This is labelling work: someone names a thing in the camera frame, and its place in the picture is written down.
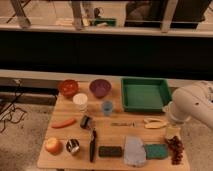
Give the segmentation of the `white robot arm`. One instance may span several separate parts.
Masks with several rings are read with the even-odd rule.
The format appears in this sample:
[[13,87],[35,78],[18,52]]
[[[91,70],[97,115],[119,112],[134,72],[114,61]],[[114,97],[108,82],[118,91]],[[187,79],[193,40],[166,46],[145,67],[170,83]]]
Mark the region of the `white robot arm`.
[[162,108],[167,117],[165,138],[172,139],[191,117],[213,130],[213,84],[198,81],[177,88],[172,100]]

